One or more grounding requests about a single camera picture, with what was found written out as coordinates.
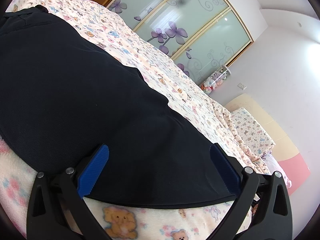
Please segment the cream bed headboard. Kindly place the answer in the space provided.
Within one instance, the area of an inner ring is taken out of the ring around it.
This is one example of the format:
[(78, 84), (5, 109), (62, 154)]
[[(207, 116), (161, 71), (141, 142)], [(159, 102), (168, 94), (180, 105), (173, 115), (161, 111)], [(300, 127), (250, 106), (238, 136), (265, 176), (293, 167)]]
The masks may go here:
[(278, 123), (249, 95), (242, 94), (225, 105), (230, 113), (241, 107), (244, 107), (274, 140), (275, 146), (270, 152), (292, 181), (292, 187), (287, 190), (289, 195), (293, 194), (310, 176), (310, 170), (298, 148)]

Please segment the floral glass sliding wardrobe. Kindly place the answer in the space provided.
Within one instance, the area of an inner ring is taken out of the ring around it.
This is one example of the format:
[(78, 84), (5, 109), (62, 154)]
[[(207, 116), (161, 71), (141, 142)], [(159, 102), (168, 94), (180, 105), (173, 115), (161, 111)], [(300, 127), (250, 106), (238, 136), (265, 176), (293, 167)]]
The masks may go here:
[(228, 0), (113, 0), (107, 7), (198, 85), (253, 41)]

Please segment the cartoon bear fleece blanket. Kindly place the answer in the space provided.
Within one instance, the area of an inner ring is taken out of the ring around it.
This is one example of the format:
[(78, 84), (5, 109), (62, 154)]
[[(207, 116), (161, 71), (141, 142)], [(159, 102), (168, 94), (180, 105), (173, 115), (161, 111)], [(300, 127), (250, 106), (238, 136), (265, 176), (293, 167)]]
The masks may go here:
[[(245, 144), (230, 112), (207, 96), (159, 49), (138, 37), (114, 12), (89, 0), (12, 0), (9, 12), (35, 5), (69, 23), (83, 38), (110, 53), (130, 69), (138, 69), (150, 88), (167, 97), (169, 107), (190, 121), (211, 142), (218, 142), (242, 166), (269, 174), (265, 162)], [(223, 219), (231, 202), (180, 210), (130, 208), (139, 239), (171, 239), (183, 231), (191, 239), (209, 235)]]

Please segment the plush toy tube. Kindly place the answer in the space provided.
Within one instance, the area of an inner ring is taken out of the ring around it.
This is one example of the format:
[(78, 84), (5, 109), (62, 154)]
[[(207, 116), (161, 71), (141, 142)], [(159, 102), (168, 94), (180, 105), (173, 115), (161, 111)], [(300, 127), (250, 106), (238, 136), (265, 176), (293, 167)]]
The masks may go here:
[(231, 71), (229, 68), (222, 65), (218, 70), (210, 74), (200, 88), (205, 94), (209, 95), (212, 91), (216, 90), (217, 87), (222, 85), (230, 75)]

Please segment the pink pillow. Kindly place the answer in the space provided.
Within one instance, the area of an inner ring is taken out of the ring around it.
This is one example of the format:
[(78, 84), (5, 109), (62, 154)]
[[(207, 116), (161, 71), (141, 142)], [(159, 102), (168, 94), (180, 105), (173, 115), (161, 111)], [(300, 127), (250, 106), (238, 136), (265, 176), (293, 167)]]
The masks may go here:
[(271, 173), (278, 171), (282, 174), (282, 177), (285, 181), (285, 185), (287, 189), (290, 189), (292, 187), (292, 181), (288, 178), (285, 171), (280, 166), (280, 164), (276, 161), (276, 159), (274, 158), (271, 152), (268, 152), (265, 155), (263, 155), (262, 160), (268, 166), (268, 169)]

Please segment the wall light switch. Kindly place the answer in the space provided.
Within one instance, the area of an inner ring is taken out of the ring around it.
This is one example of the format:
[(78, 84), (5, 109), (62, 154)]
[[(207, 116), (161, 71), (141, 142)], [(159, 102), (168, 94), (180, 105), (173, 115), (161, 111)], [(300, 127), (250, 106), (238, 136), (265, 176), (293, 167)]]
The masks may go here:
[(241, 89), (241, 90), (245, 90), (247, 88), (246, 85), (242, 84), (242, 83), (239, 83), (238, 84), (238, 87)]

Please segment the black pants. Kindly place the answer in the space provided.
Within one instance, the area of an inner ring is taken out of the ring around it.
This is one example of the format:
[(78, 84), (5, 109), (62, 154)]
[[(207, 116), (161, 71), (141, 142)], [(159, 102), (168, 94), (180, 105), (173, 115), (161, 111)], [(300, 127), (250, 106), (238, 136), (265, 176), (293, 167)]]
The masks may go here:
[(1, 18), (1, 137), (36, 171), (109, 159), (91, 199), (143, 208), (234, 200), (212, 143), (137, 68), (122, 65), (66, 21), (37, 6)]

